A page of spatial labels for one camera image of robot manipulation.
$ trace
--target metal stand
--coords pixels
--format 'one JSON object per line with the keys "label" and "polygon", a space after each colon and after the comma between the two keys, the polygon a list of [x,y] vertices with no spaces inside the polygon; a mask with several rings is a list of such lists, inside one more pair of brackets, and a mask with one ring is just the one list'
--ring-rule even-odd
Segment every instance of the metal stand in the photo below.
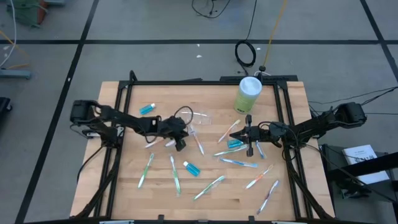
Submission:
{"label": "metal stand", "polygon": [[27,70],[6,70],[0,69],[0,78],[25,78],[30,79],[32,73]]}

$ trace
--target toothbrush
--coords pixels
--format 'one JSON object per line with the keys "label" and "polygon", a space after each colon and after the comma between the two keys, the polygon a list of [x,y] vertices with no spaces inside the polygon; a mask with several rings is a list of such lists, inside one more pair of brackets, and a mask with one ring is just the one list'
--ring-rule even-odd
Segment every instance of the toothbrush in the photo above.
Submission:
{"label": "toothbrush", "polygon": [[272,192],[274,191],[274,189],[276,188],[276,186],[278,185],[279,180],[276,180],[274,185],[271,187],[269,193],[266,196],[266,200],[262,203],[261,207],[259,208],[259,210],[257,210],[257,215],[260,214],[260,212],[262,212],[262,210],[266,207],[266,204],[268,202],[269,197],[271,196]]}
{"label": "toothbrush", "polygon": [[234,126],[238,125],[240,122],[241,122],[240,119],[237,120],[237,121],[235,121],[235,123],[233,123],[233,124],[231,125],[231,127],[229,127],[228,130],[225,132],[225,134],[222,135],[222,137],[218,140],[218,143],[220,143],[220,142],[225,138],[225,136],[231,131],[231,129],[232,129]]}
{"label": "toothbrush", "polygon": [[220,160],[223,161],[223,162],[230,162],[230,163],[233,163],[233,164],[236,164],[236,165],[239,165],[239,166],[246,166],[246,167],[252,167],[252,168],[257,168],[258,167],[257,164],[251,164],[251,163],[248,163],[248,162],[241,162],[241,161],[234,161],[232,159],[224,159],[222,157],[220,158]]}
{"label": "toothbrush", "polygon": [[170,147],[170,146],[174,146],[175,145],[175,140],[171,140],[168,143],[166,143],[166,145],[164,145],[165,147]]}
{"label": "toothbrush", "polygon": [[274,167],[274,165],[271,165],[268,167],[268,169],[266,169],[266,171],[264,171],[262,174],[258,175],[252,182],[250,182],[247,186],[246,189],[251,188],[259,179],[261,179],[266,173],[268,173],[268,171],[270,171],[272,168]]}
{"label": "toothbrush", "polygon": [[178,174],[174,166],[174,158],[172,155],[170,155],[170,161],[172,162],[173,166],[173,176],[174,176],[175,187],[177,188],[177,196],[179,196],[181,194],[180,182],[178,181]]}
{"label": "toothbrush", "polygon": [[223,180],[225,179],[225,177],[222,175],[221,177],[217,178],[215,181],[213,181],[211,184],[209,184],[204,190],[202,190],[198,195],[196,195],[193,200],[196,200],[198,198],[200,198],[200,196],[206,194],[207,192],[209,192],[211,189],[215,188],[218,186],[218,184],[220,184]]}
{"label": "toothbrush", "polygon": [[154,153],[150,154],[149,161],[148,161],[147,165],[145,166],[145,169],[144,169],[144,172],[142,173],[141,179],[139,180],[138,188],[142,187],[142,183],[144,183],[145,176],[147,175],[148,168],[149,168],[152,160],[154,159],[154,156],[155,156]]}
{"label": "toothbrush", "polygon": [[267,158],[267,156],[264,154],[264,152],[262,151],[262,149],[261,149],[261,147],[260,147],[259,141],[256,141],[256,146],[257,146],[257,148],[258,148],[258,150],[259,150],[259,152],[260,152],[261,159]]}
{"label": "toothbrush", "polygon": [[190,132],[193,134],[193,137],[195,138],[195,140],[196,140],[196,142],[198,144],[198,147],[199,147],[199,150],[200,150],[201,154],[205,155],[205,151],[203,150],[203,146],[201,145],[201,143],[200,143],[200,141],[198,139],[197,131],[195,130],[195,128],[193,127],[192,124],[190,126],[191,126],[191,131]]}
{"label": "toothbrush", "polygon": [[159,143],[159,142],[161,142],[161,141],[163,141],[164,139],[160,139],[160,140],[156,140],[156,141],[154,141],[154,142],[152,142],[152,143],[149,143],[148,145],[146,145],[145,146],[145,148],[147,149],[147,148],[149,148],[149,147],[152,147],[154,144],[157,144],[157,143]]}
{"label": "toothbrush", "polygon": [[228,151],[224,151],[224,152],[219,152],[219,153],[214,154],[213,156],[220,156],[220,155],[225,155],[225,154],[232,153],[232,152],[238,152],[247,147],[248,147],[248,145],[243,145],[239,149],[232,149],[232,150],[228,150]]}

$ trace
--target wooden tabletop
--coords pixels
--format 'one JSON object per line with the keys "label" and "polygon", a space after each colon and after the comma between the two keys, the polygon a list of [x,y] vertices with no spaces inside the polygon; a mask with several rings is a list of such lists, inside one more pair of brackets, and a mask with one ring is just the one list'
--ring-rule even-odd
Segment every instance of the wooden tabletop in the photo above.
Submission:
{"label": "wooden tabletop", "polygon": [[[113,106],[117,86],[118,82],[104,82],[98,98],[99,103]],[[288,87],[295,123],[310,119],[303,83],[288,82]],[[237,130],[244,127],[245,115],[238,114],[233,109],[237,90],[237,85],[133,86],[129,107],[129,114],[133,116],[140,117],[139,108],[155,103],[155,110],[148,115],[161,115],[165,119],[181,106],[187,105],[194,111],[210,115],[212,123],[195,125],[198,138],[205,149],[204,156],[201,155],[191,136],[185,138],[187,146],[181,152],[177,152],[174,147],[164,147],[167,141],[145,149],[144,146],[147,144],[145,139],[132,129],[127,129],[113,206],[113,219],[155,220],[159,214],[163,214],[167,220],[248,220],[248,216],[256,214],[272,184],[279,180],[279,185],[268,201],[267,207],[256,220],[295,220],[286,164],[281,156],[282,149],[271,143],[261,143],[267,156],[265,160],[260,158],[256,148],[252,157],[246,157],[245,151],[225,156],[238,161],[256,162],[259,164],[257,169],[220,162],[213,157],[214,153],[227,150],[226,141],[217,144],[217,140],[237,119],[242,121]],[[280,95],[286,122],[288,119],[283,93],[280,92]],[[275,96],[271,86],[263,86],[251,114],[253,125],[260,121],[278,121]],[[313,139],[309,144],[317,146],[316,140]],[[99,139],[89,140],[85,160],[99,146]],[[76,188],[71,215],[80,212],[98,188],[104,152],[105,150],[99,153],[83,169]],[[142,188],[138,189],[142,171],[152,152],[155,154],[154,160]],[[308,189],[326,212],[334,216],[319,152],[306,147],[301,149],[301,153]],[[175,159],[180,180],[182,194],[179,197],[172,176],[169,154]],[[200,175],[198,177],[191,175],[183,166],[184,161],[195,164],[201,170]],[[271,164],[274,168],[268,174],[250,189],[244,189]],[[193,201],[194,196],[221,175],[226,177],[224,182],[210,193]],[[304,217],[305,209],[299,188],[297,192],[300,210]],[[108,191],[104,193],[103,205],[106,205],[107,199]]]}

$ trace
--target green container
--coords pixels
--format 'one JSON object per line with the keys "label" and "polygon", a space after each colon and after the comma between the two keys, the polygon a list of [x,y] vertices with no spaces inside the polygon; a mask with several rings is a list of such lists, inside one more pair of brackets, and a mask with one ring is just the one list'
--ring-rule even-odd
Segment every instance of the green container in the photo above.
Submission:
{"label": "green container", "polygon": [[262,84],[257,78],[243,78],[239,84],[238,94],[235,99],[234,109],[236,112],[242,114],[249,113],[261,90]]}

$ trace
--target gray floor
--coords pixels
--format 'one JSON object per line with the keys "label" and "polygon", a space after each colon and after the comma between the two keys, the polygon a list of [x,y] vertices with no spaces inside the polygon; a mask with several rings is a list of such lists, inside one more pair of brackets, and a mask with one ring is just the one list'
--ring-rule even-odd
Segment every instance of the gray floor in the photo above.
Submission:
{"label": "gray floor", "polygon": [[[83,31],[92,0],[68,1],[52,7],[42,28],[18,25],[20,39],[75,39]],[[197,7],[205,6],[197,0]],[[216,1],[221,9],[225,0]],[[388,40],[398,39],[396,0],[368,0],[371,12]],[[247,35],[254,0],[232,0],[217,19],[198,17],[187,0],[100,0],[88,39],[242,39]],[[252,39],[267,39],[282,1],[257,4]],[[0,3],[0,11],[5,5]],[[0,13],[0,29],[12,36],[12,20]],[[289,0],[276,39],[376,40],[360,1]],[[6,51],[0,45],[0,58]],[[262,63],[266,45],[254,45]],[[49,128],[76,45],[21,45],[29,55],[34,73],[31,80],[0,80],[0,96],[10,97],[14,111],[0,130],[0,217],[15,220],[37,157]],[[398,45],[389,45],[398,58]],[[243,58],[249,52],[241,49]],[[7,66],[26,63],[16,52]],[[68,115],[73,100],[98,97],[101,82],[127,79],[133,69],[139,80],[183,80],[201,77],[218,80],[238,75],[233,44],[182,45],[85,45],[68,92],[60,121],[30,205],[26,221],[67,218],[82,163],[86,141],[69,130]],[[397,80],[380,45],[273,45],[267,64],[273,75],[298,75],[313,101],[329,101],[396,86]],[[369,96],[357,98],[357,102]],[[398,113],[398,92],[366,105],[365,112]],[[313,105],[317,110],[327,106]],[[371,144],[381,152],[396,152],[398,116],[369,115],[368,122],[354,131],[336,129],[321,142],[339,146]],[[394,223],[390,203],[342,200],[336,195],[336,215],[342,220]]]}

